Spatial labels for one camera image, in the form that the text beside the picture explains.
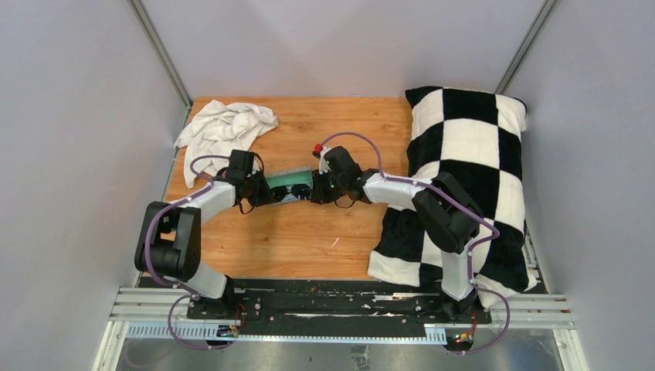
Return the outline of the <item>black sunglasses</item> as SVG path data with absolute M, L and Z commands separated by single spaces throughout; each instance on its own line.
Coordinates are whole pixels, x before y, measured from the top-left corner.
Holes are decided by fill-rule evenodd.
M 289 202 L 294 200 L 308 200 L 312 188 L 308 184 L 279 185 L 270 189 L 273 203 Z

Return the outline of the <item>grey glasses case green lining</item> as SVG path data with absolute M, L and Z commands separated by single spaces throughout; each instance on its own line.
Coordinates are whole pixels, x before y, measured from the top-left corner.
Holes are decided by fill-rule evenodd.
M 266 174 L 266 180 L 270 188 L 276 186 L 291 186 L 294 184 L 308 184 L 312 188 L 311 173 L 312 173 L 312 169 L 310 166 L 302 166 L 298 168 L 291 168 L 280 172 Z M 281 203 L 291 203 L 296 201 L 304 201 L 304 200 L 294 200 L 294 201 L 281 202 Z

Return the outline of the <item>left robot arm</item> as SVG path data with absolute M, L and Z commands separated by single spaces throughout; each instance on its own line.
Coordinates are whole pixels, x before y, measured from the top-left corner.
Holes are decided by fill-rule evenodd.
M 270 198 L 264 162 L 252 151 L 233 150 L 228 165 L 210 177 L 195 169 L 202 156 L 189 168 L 206 184 L 172 202 L 150 203 L 144 214 L 134 266 L 158 284 L 186 290 L 190 301 L 218 319 L 230 318 L 239 307 L 234 281 L 202 260 L 202 226 L 219 213 L 241 206 L 252 207 Z

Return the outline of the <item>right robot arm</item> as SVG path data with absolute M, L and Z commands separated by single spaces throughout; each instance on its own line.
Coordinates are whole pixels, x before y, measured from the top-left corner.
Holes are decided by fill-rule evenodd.
M 433 180 L 384 175 L 362 170 L 342 146 L 315 145 L 319 166 L 313 171 L 313 203 L 341 196 L 354 202 L 382 203 L 414 211 L 430 241 L 440 250 L 443 278 L 441 312 L 461 322 L 472 312 L 476 292 L 472 283 L 470 247 L 480 232 L 482 212 L 455 178 L 442 172 Z

